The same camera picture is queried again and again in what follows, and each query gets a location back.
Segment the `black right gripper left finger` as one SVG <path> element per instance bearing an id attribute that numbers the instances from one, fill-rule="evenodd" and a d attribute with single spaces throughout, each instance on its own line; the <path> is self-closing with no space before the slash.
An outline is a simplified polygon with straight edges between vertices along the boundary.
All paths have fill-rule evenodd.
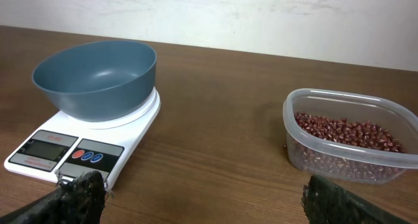
<path id="1" fill-rule="evenodd" d="M 106 189 L 102 174 L 93 170 L 73 180 L 56 173 L 57 187 L 51 193 L 1 217 L 3 224 L 100 223 Z"/>

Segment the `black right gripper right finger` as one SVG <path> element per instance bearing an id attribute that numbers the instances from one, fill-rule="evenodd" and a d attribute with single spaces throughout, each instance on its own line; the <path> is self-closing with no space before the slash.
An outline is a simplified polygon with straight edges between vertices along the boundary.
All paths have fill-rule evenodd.
<path id="1" fill-rule="evenodd" d="M 303 187 L 301 205 L 310 224 L 409 224 L 319 175 Z"/>

